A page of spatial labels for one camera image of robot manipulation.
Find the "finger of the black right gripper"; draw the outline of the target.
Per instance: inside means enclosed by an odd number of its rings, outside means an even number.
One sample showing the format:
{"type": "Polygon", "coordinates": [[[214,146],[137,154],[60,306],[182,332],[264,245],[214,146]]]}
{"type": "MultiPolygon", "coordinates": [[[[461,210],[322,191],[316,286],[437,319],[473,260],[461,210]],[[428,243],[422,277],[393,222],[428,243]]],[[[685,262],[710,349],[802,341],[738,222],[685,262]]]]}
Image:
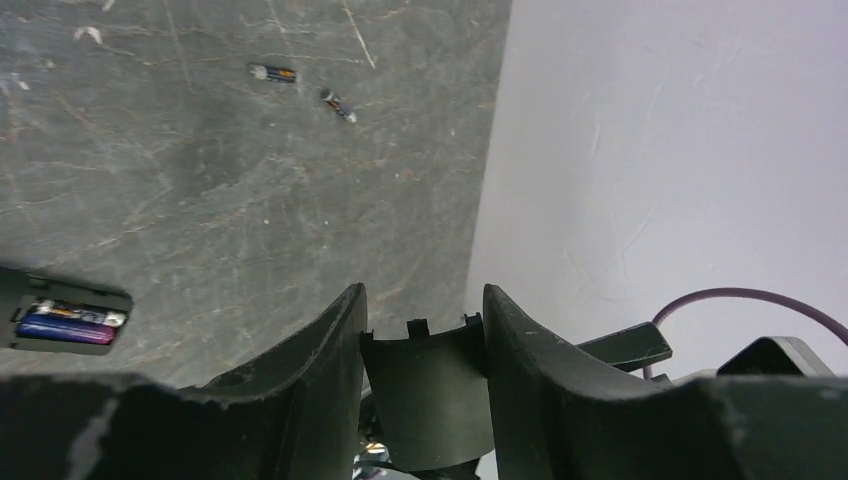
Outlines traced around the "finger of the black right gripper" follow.
{"type": "Polygon", "coordinates": [[[673,354],[659,328],[650,322],[581,343],[578,348],[626,373],[651,367],[673,354]]]}

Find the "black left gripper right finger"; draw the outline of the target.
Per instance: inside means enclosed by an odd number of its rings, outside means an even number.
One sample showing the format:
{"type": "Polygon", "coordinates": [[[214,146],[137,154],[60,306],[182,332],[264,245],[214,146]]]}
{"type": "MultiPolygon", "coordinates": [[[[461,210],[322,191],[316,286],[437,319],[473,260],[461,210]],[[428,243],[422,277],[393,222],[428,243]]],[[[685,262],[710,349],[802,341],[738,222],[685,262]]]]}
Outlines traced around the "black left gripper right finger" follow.
{"type": "Polygon", "coordinates": [[[502,479],[843,479],[847,382],[720,376],[679,386],[610,366],[487,285],[502,479]]]}

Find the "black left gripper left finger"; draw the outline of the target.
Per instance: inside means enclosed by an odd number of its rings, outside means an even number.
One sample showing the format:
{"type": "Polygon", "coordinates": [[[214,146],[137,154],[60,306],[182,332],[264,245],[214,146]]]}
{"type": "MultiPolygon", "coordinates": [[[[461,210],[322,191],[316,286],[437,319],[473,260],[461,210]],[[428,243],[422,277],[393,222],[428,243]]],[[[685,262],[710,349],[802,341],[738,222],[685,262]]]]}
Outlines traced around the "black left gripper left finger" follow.
{"type": "Polygon", "coordinates": [[[358,442],[363,284],[201,387],[139,374],[5,375],[5,479],[347,479],[358,442]]]}

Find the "blue purple AAA battery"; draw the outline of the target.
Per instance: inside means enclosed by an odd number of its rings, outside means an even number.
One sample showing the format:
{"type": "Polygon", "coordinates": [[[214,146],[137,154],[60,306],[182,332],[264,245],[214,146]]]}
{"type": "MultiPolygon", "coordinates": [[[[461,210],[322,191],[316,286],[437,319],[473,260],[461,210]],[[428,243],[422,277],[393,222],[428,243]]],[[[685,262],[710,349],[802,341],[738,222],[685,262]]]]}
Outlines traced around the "blue purple AAA battery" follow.
{"type": "Polygon", "coordinates": [[[18,337],[109,345],[117,335],[117,329],[88,322],[53,316],[31,314],[17,325],[18,337]]]}

